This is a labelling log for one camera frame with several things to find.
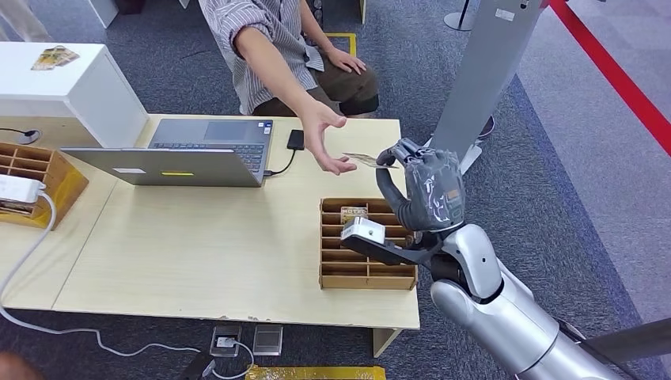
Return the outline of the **person's left hand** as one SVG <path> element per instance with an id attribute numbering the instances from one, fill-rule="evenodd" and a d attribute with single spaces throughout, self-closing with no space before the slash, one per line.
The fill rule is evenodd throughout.
<path id="1" fill-rule="evenodd" d="M 356 73 L 361 75 L 366 71 L 365 63 L 348 52 L 339 50 L 336 47 L 330 47 L 324 51 L 329 61 L 341 70 L 347 73 Z"/>

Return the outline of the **person's right hand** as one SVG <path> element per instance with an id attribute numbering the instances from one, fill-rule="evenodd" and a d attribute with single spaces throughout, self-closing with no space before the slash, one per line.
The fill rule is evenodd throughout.
<path id="1" fill-rule="evenodd" d="M 300 103 L 296 114 L 304 131 L 305 148 L 313 155 L 320 168 L 336 176 L 357 169 L 349 158 L 333 158 L 324 145 L 325 131 L 329 127 L 344 127 L 347 119 L 336 114 L 326 104 L 312 98 Z"/>

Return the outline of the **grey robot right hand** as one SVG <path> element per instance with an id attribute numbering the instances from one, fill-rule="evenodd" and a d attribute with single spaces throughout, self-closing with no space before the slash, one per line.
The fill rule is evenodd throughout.
<path id="1" fill-rule="evenodd" d="M 404 169 L 405 193 L 391 178 L 396 162 Z M 464 183 L 455 153 L 402 138 L 380 152 L 376 164 L 377 186 L 404 228 L 439 232 L 464 224 Z"/>

